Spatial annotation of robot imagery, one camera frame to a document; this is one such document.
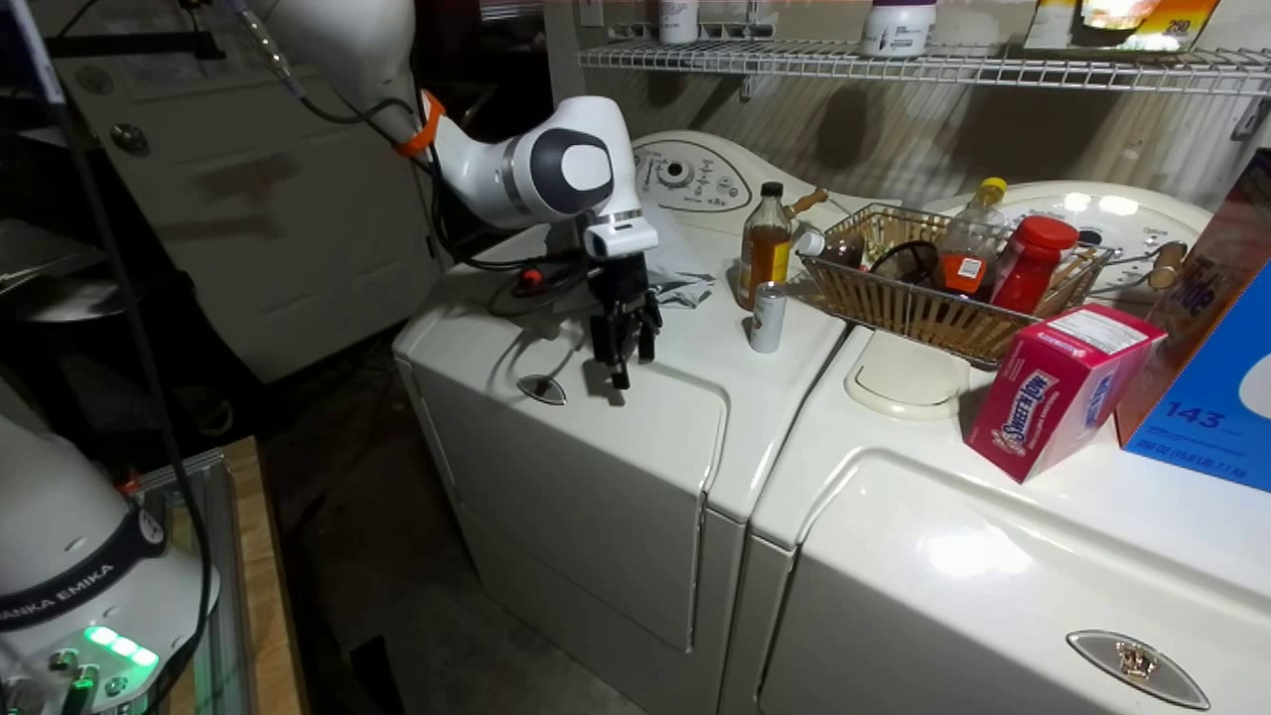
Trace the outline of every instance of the red bottle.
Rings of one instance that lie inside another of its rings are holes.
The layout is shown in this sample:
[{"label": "red bottle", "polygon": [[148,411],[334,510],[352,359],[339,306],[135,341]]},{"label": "red bottle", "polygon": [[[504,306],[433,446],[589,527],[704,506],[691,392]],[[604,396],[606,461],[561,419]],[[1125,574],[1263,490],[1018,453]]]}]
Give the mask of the red bottle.
[{"label": "red bottle", "polygon": [[1022,219],[1014,233],[1014,264],[997,281],[992,302],[1031,313],[1067,248],[1075,248],[1075,225],[1047,213]]}]

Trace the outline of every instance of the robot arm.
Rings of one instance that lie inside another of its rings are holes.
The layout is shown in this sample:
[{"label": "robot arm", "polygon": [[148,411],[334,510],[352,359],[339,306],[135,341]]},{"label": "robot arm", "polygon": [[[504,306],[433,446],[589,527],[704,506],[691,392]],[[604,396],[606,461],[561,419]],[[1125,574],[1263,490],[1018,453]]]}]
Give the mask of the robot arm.
[{"label": "robot arm", "polygon": [[436,164],[478,219],[527,225],[585,213],[585,250],[598,264],[659,244],[641,211],[629,125],[613,100],[565,100],[542,127],[478,143],[429,92],[417,97],[410,76],[413,0],[278,0],[265,4],[265,15],[252,0],[236,0],[236,12],[297,97],[303,84],[295,84],[286,53],[315,64],[397,150]]}]

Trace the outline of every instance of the dryer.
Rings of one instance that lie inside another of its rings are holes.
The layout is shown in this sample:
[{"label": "dryer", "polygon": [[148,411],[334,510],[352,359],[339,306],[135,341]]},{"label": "dryer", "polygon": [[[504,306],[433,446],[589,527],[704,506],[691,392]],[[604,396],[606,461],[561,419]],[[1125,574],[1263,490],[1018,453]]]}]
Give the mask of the dryer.
[{"label": "dryer", "polygon": [[[622,404],[589,392],[585,286],[518,302],[504,274],[459,265],[397,363],[481,584],[650,715],[706,715],[741,527],[843,322],[796,302],[781,348],[756,355],[722,278],[757,183],[806,183],[695,131],[641,139],[636,160],[657,270],[704,270],[714,289],[663,306]],[[548,244],[536,225],[483,264]]]},{"label": "dryer", "polygon": [[722,713],[1271,713],[1271,491],[1120,453],[1113,425],[1018,485],[960,441],[985,383],[847,338],[756,510]]}]

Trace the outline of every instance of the metal rack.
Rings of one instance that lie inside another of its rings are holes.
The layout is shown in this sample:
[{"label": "metal rack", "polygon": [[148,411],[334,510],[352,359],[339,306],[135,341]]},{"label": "metal rack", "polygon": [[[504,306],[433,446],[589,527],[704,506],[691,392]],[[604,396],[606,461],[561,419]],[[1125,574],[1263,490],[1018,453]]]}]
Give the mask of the metal rack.
[{"label": "metal rack", "polygon": [[1266,49],[1214,49],[1186,56],[1008,56],[1005,49],[928,49],[915,58],[878,58],[830,45],[604,45],[580,53],[580,69],[1047,92],[1271,97]]}]

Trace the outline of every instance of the floor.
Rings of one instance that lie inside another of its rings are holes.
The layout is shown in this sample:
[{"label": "floor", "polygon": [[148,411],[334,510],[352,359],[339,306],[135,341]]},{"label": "floor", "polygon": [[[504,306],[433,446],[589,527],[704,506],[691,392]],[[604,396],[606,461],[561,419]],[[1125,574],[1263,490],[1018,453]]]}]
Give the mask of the floor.
[{"label": "floor", "polygon": [[641,715],[481,592],[391,338],[275,404],[262,461],[315,715]]}]

